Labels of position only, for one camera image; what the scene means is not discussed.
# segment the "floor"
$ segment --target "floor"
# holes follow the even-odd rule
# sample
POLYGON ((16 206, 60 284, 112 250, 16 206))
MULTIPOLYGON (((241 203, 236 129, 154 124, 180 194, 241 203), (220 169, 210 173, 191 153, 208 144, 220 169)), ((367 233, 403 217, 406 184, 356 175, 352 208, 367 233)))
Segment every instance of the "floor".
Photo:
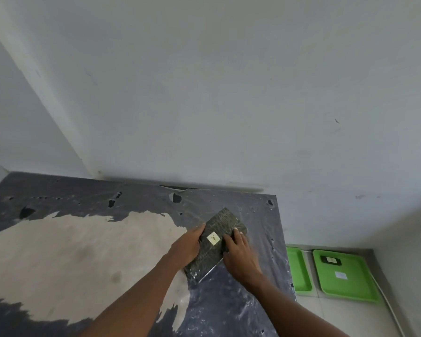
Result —
POLYGON ((299 304, 335 325, 350 337, 400 337, 384 301, 379 304, 337 299, 323 293, 311 253, 304 253, 307 269, 311 275, 313 290, 297 295, 299 304))

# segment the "plastic-wrapped package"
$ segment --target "plastic-wrapped package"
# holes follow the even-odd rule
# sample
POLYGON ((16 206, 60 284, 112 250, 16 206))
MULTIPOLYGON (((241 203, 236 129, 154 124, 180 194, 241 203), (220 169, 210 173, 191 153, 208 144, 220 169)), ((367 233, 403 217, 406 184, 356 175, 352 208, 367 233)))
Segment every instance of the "plastic-wrapped package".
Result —
POLYGON ((199 283, 222 260, 227 249, 223 236, 232 236, 234 228, 247 234, 248 230, 229 209, 223 208, 209 221, 200 236, 200 252, 185 268, 187 279, 199 283))

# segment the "plastic tray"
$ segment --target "plastic tray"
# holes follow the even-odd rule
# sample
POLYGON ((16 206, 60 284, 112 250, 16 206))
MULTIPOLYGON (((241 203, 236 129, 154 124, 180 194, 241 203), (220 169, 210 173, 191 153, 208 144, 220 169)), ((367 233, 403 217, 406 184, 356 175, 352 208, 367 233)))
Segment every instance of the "plastic tray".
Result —
POLYGON ((312 290, 312 283, 309 272, 307 272, 303 252, 295 247, 287 247, 287 255, 289 257, 295 291, 297 293, 310 292, 312 290))
POLYGON ((362 257, 315 249, 313 258, 321 290, 325 294, 354 300, 380 301, 370 270, 362 257), (329 261, 333 263, 328 263, 324 257, 330 258, 329 261))

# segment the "label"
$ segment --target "label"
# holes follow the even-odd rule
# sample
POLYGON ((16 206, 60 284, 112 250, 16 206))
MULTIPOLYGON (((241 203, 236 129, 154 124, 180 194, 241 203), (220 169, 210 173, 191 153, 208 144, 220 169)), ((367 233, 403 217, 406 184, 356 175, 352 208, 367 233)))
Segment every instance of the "label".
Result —
POLYGON ((220 241, 220 238, 218 237, 216 232, 212 232, 207 239, 210 241, 210 243, 212 243, 214 246, 217 242, 220 241))
POLYGON ((346 275, 346 273, 343 272, 335 272, 335 276, 339 279, 348 280, 348 276, 346 275))

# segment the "cable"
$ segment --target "cable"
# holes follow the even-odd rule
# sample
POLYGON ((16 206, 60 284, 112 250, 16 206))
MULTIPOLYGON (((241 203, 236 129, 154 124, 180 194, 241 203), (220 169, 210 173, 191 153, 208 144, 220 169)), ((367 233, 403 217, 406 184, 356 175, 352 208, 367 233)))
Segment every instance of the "cable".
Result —
MULTIPOLYGON (((313 253, 312 251, 304 251, 304 250, 301 250, 301 251, 303 251, 303 252, 305 252, 305 253, 313 253)), ((383 299, 385 299, 385 302, 387 303, 388 309, 389 309, 389 310, 390 310, 390 312, 392 313, 393 320, 395 321, 396 325, 398 326, 399 333, 401 334, 401 336, 402 336, 402 337, 406 337, 406 336, 405 336, 404 331, 403 331, 403 330, 402 330, 402 328, 401 328, 401 325, 399 324, 398 318, 396 317, 395 312, 393 311, 393 308, 392 308, 392 306, 390 305, 390 302, 388 301, 387 297, 385 296, 385 293, 382 291, 381 287, 380 287, 380 286, 379 286, 379 284, 377 283, 376 278, 373 276, 373 274, 371 273, 371 271, 370 271, 370 275, 371 275, 371 277, 373 278, 374 282, 376 283, 377 288, 378 288, 378 289, 379 289, 379 291, 381 292, 383 299)))

